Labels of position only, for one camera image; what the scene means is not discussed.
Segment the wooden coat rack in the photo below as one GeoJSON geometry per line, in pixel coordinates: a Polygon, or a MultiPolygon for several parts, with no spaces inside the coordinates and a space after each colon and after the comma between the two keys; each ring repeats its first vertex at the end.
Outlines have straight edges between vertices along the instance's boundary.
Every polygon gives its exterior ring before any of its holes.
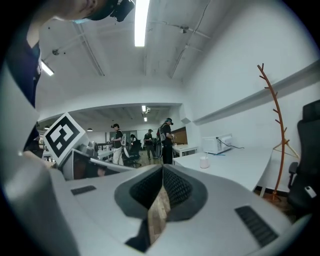
{"type": "Polygon", "coordinates": [[[281,115],[279,103],[278,103],[278,100],[277,100],[278,92],[274,91],[273,87],[271,86],[271,83],[269,82],[269,80],[268,80],[268,78],[267,78],[267,76],[266,76],[266,74],[264,72],[264,63],[262,63],[262,67],[260,65],[258,65],[257,67],[258,67],[258,69],[260,70],[260,72],[262,74],[262,75],[259,75],[259,77],[264,79],[266,81],[267,85],[268,85],[268,87],[264,87],[264,88],[270,90],[271,95],[273,97],[273,100],[274,100],[274,103],[275,103],[275,106],[276,106],[276,109],[273,109],[273,111],[276,112],[278,114],[278,116],[279,116],[279,120],[275,119],[275,121],[278,124],[280,124],[280,129],[281,129],[281,142],[273,148],[275,151],[281,152],[281,162],[280,162],[279,174],[278,174],[278,178],[277,178],[277,181],[276,181],[275,188],[274,188],[274,190],[272,192],[272,200],[274,200],[275,197],[277,196],[277,189],[278,189],[278,186],[279,186],[279,183],[280,183],[280,179],[281,179],[281,175],[282,175],[282,171],[283,171],[283,167],[284,167],[285,154],[293,156],[293,157],[296,157],[298,159],[300,159],[300,157],[297,154],[297,152],[289,145],[289,141],[290,140],[285,138],[285,132],[287,130],[287,127],[284,128],[284,122],[282,120],[282,115],[281,115]],[[293,152],[293,155],[289,154],[289,153],[285,153],[285,146],[287,146],[293,152]]]}

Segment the ceiling light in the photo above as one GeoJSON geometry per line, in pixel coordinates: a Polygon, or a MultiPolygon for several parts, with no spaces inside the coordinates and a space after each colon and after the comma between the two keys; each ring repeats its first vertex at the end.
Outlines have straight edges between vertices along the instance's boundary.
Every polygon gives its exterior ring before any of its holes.
{"type": "Polygon", "coordinates": [[[43,60],[41,60],[41,67],[50,77],[55,73],[43,60]]]}
{"type": "Polygon", "coordinates": [[[150,0],[136,0],[134,16],[134,45],[144,47],[146,38],[146,25],[150,0]]]}

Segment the vr headset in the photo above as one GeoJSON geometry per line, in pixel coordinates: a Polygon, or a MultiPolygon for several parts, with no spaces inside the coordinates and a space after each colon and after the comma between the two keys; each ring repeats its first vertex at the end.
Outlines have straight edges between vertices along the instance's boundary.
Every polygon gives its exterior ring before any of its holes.
{"type": "Polygon", "coordinates": [[[117,22],[122,22],[127,15],[135,8],[135,3],[132,0],[108,0],[106,5],[100,11],[87,17],[92,21],[100,21],[107,16],[114,17],[117,22]]]}

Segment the cup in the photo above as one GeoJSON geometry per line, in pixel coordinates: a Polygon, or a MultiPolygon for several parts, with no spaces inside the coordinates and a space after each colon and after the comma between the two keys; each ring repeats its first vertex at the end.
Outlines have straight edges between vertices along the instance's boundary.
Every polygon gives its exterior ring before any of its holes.
{"type": "Polygon", "coordinates": [[[200,168],[205,169],[210,166],[209,159],[206,156],[200,157],[200,168]]]}

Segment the white pants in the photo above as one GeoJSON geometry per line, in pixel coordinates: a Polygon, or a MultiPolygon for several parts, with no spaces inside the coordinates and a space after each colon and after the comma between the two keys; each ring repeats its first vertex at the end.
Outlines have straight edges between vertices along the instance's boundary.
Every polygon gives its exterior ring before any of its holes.
{"type": "Polygon", "coordinates": [[[124,165],[124,161],[122,160],[122,146],[113,150],[113,163],[120,166],[124,165]]]}

